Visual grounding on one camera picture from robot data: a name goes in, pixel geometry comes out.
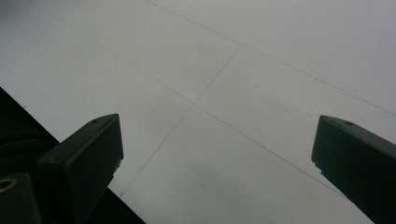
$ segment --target white floor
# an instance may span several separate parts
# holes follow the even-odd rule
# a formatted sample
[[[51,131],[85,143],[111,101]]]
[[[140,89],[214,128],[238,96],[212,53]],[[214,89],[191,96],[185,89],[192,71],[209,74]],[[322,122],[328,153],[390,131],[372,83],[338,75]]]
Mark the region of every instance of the white floor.
[[[372,223],[310,160],[318,116],[396,143],[396,3],[0,0],[0,85],[58,140],[119,113],[147,223]]]

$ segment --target metal ring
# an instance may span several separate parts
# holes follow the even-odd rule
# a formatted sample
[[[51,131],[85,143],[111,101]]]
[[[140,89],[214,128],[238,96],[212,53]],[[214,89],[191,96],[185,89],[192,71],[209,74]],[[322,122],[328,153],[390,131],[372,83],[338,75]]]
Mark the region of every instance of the metal ring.
[[[14,188],[14,186],[17,184],[17,182],[18,182],[18,180],[15,178],[6,178],[6,179],[0,180],[0,185],[3,183],[6,183],[6,185],[4,187],[0,188],[0,193],[3,193],[9,189]]]

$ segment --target screw hole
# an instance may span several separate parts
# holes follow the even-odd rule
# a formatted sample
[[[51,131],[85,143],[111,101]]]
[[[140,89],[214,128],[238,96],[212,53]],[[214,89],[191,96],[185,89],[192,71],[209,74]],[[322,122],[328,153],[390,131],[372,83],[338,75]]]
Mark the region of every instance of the screw hole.
[[[17,184],[17,179],[15,178],[7,178],[0,180],[0,193],[14,188],[16,184]]]

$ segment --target floor tile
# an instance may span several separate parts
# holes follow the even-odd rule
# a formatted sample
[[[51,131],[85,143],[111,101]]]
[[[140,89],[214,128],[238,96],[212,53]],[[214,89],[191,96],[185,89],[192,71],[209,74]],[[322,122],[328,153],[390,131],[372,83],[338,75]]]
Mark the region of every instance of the floor tile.
[[[147,223],[371,223],[196,106],[121,198]]]
[[[239,47],[143,0],[35,4],[190,101],[201,95]]]
[[[58,140],[119,113],[121,194],[191,103],[35,7],[0,27],[0,83]]]
[[[25,0],[1,0],[0,1],[0,24],[18,13],[28,3]]]
[[[248,48],[197,104],[329,187],[310,160],[319,115],[350,120],[396,143],[396,116]]]
[[[149,0],[396,114],[396,2]]]

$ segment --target white surface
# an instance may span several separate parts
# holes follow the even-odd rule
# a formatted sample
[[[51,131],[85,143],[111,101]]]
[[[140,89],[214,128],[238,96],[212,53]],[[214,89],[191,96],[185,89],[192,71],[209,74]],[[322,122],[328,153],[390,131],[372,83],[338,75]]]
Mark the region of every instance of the white surface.
[[[30,2],[0,0],[1,87],[61,141],[119,113],[147,223],[370,222],[310,152],[319,114],[396,142],[394,2]]]
[[[35,4],[192,102],[239,47],[141,0]]]
[[[371,223],[196,106],[121,198],[147,223]]]
[[[394,0],[149,0],[396,114]]]
[[[353,121],[396,142],[395,116],[247,48],[197,104],[329,187],[311,161],[320,115]]]

